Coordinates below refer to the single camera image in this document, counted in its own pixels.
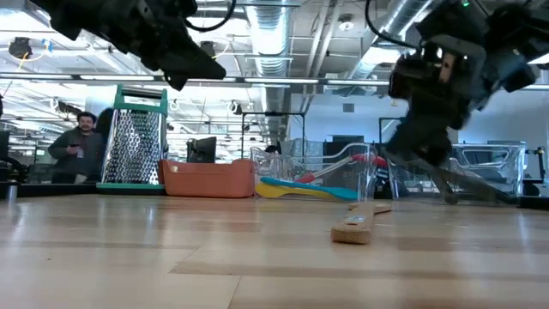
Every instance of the blue spatula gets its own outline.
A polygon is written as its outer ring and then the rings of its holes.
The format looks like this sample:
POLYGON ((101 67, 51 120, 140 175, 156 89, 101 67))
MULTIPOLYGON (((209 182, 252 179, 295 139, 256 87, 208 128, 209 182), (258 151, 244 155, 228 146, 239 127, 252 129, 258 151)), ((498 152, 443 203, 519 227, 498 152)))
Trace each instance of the blue spatula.
POLYGON ((261 177, 261 181, 268 185, 282 185, 290 188, 299 188, 299 189, 308 189, 315 191, 322 191, 333 195, 334 197, 340 198, 347 201, 356 201, 359 199, 359 194, 356 191, 349 190, 346 188, 327 188, 318 185, 308 185, 300 184, 292 181, 285 181, 274 179, 270 177, 261 177))

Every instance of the ceiling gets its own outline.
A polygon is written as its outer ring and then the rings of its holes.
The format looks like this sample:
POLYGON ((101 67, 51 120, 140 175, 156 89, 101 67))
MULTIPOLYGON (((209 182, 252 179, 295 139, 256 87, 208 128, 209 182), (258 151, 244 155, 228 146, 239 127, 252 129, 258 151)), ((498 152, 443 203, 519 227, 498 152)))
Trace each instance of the ceiling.
MULTIPOLYGON (((276 0, 255 0, 264 2, 276 2, 276 0)), ((372 19, 382 16, 388 8, 390 0, 375 0, 371 10, 372 19)), ((322 19, 320 12, 323 8, 322 0, 298 0, 294 7, 291 7, 291 23, 289 33, 289 51, 285 58, 289 61, 288 76, 308 77, 306 75, 307 62, 314 43, 314 36, 317 31, 323 31, 319 45, 327 40, 326 57, 320 57, 317 49, 315 64, 319 63, 318 75, 340 74, 349 71, 361 59, 361 38, 365 32, 365 1, 346 0, 339 8, 339 15, 332 16, 335 7, 332 5, 328 10, 327 18, 323 25, 318 25, 322 19), (343 17, 350 27, 340 27, 343 17), (333 18, 338 22, 334 23, 333 33, 329 35, 329 26, 333 18)), ((493 7, 495 1, 487 1, 488 7, 493 7)), ((23 72, 23 73, 59 73, 59 74, 120 74, 120 75, 158 75, 161 72, 152 72, 145 68, 133 55, 112 49, 111 45, 90 33, 83 32, 76 41, 65 38, 49 26, 47 13, 35 8, 26 0, 9 0, 9 8, 0 9, 0 72, 23 72), (33 48, 33 55, 27 61, 14 58, 8 52, 9 44, 15 37, 27 37, 31 39, 30 46, 33 48)), ((203 7, 219 8, 223 2, 199 2, 203 7)), ((206 27, 216 24, 219 18, 191 18, 190 21, 198 26, 206 27)), ((256 61, 258 55, 253 48, 250 39, 250 24, 244 19, 232 19, 224 27, 210 33, 197 33, 190 31, 195 42, 212 41, 216 50, 216 61, 227 71, 228 76, 257 76, 256 61)), ((377 67, 374 74, 379 79, 386 79, 390 72, 390 66, 377 67)), ((153 86, 145 83, 140 84, 145 88, 167 88, 168 98, 171 101, 169 122, 175 126, 171 133, 173 140, 187 138, 188 134, 216 133, 221 136, 233 136, 233 142, 226 149, 227 158, 239 155, 239 137, 241 117, 230 111, 230 106, 236 103, 242 106, 245 112, 265 112, 265 89, 264 88, 235 88, 235 87, 196 87, 188 86, 181 92, 177 92, 166 86, 153 86), (209 121, 210 124, 217 124, 213 129, 212 125, 199 125, 209 121)), ((304 96, 303 89, 291 89, 293 95, 288 96, 291 108, 294 112, 303 111, 301 104, 304 96)), ((6 125, 14 126, 23 130, 23 133, 44 133, 48 136, 55 136, 59 132, 74 125, 72 121, 63 121, 68 115, 56 111, 56 102, 62 101, 79 109, 87 109, 90 104, 90 97, 101 97, 103 101, 109 101, 110 95, 114 93, 113 88, 91 87, 76 83, 37 83, 16 80, 0 79, 0 92, 5 96, 4 117, 42 118, 36 121, 9 121, 6 125)), ((362 95, 384 93, 384 89, 374 89, 362 95)), ((339 96, 317 94, 317 98, 311 101, 311 112, 331 115, 338 111, 341 114, 341 105, 330 104, 334 100, 341 100, 339 96)), ((371 109, 388 109, 386 113, 394 114, 403 112, 405 105, 398 107, 391 106, 390 100, 384 100, 382 105, 360 105, 360 97, 354 96, 351 100, 356 103, 357 111, 368 113, 371 109)), ((270 142, 269 136, 273 135, 273 128, 276 134, 285 131, 287 122, 284 119, 270 119, 265 117, 248 117, 246 123, 250 124, 250 131, 247 136, 257 136, 253 145, 263 147, 270 142)), ((180 153, 184 153, 184 146, 177 146, 180 153)))

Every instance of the clear plastic container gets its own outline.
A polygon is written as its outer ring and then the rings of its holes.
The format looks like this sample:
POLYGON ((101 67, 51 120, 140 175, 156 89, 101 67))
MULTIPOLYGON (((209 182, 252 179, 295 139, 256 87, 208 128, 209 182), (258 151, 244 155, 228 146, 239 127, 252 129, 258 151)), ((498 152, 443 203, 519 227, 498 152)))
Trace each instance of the clear plastic container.
MULTIPOLYGON (((523 144, 455 144, 450 159, 442 168, 482 179, 510 197, 518 197, 522 194, 525 152, 523 144)), ((440 199, 431 175, 420 168, 407 170, 389 161, 389 179, 393 199, 440 199)), ((467 189, 449 184, 460 203, 482 200, 467 189)))
MULTIPOLYGON (((259 148, 251 149, 256 186, 262 183, 262 177, 267 177, 324 188, 347 189, 357 193, 355 202, 373 197, 376 158, 375 148, 367 143, 349 143, 339 154, 331 156, 285 156, 268 154, 259 148)), ((306 194, 286 194, 282 197, 323 199, 306 194)))

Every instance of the ceiling duct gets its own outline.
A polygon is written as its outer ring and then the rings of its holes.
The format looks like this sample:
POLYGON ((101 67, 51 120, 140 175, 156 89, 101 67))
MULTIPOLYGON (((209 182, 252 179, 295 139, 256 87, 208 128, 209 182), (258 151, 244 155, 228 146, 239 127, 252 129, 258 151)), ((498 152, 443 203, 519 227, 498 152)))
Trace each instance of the ceiling duct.
MULTIPOLYGON (((287 76, 288 61, 284 56, 289 50, 291 10, 287 7, 256 6, 247 7, 246 13, 251 25, 251 44, 254 53, 259 55, 256 60, 258 75, 287 76)), ((289 92, 285 88, 266 87, 262 91, 264 112, 284 112, 289 109, 289 100, 285 100, 288 99, 289 92)), ((269 119, 267 125, 269 135, 283 139, 286 131, 280 132, 280 122, 269 119)))
MULTIPOLYGON (((391 0, 387 13, 377 18, 373 24, 382 33, 402 39, 405 32, 412 26, 418 16, 431 5, 432 0, 391 0)), ((362 52, 364 55, 352 70, 345 76, 346 79, 366 79, 380 64, 379 50, 371 49, 371 45, 377 40, 377 36, 368 27, 362 38, 362 52)), ((364 94, 365 90, 358 87, 345 87, 333 91, 333 94, 348 96, 351 94, 364 94)))

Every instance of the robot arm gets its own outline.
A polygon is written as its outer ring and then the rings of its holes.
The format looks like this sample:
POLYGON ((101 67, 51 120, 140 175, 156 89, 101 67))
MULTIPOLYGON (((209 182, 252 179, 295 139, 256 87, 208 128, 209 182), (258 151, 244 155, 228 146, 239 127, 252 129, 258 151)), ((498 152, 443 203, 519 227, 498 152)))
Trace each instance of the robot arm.
POLYGON ((195 0, 31 0, 47 11, 51 26, 70 39, 82 29, 111 42, 121 52, 138 56, 153 71, 181 90, 190 78, 222 79, 226 71, 189 36, 197 28, 186 18, 196 13, 195 0))
POLYGON ((487 15, 467 0, 447 0, 417 26, 421 46, 401 57, 389 96, 409 103, 386 149, 440 166, 451 151, 447 128, 460 130, 499 89, 535 83, 528 62, 549 53, 549 9, 505 4, 487 15))

